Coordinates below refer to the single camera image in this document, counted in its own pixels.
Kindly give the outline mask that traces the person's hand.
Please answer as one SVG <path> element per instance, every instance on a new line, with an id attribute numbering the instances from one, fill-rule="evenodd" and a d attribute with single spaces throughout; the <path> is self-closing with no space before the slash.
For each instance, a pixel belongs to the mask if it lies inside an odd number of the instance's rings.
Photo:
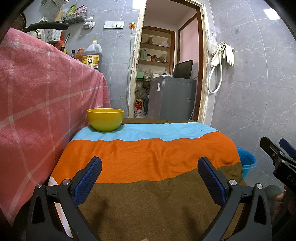
<path id="1" fill-rule="evenodd" d="M 275 204 L 276 204 L 276 208 L 274 209 L 271 221 L 275 221 L 276 217 L 278 216 L 278 214 L 280 213 L 281 210 L 281 206 L 285 197 L 285 193 L 287 191 L 287 185 L 284 185 L 284 192 L 282 192 L 281 194 L 279 194 L 276 198 L 275 198 Z"/>

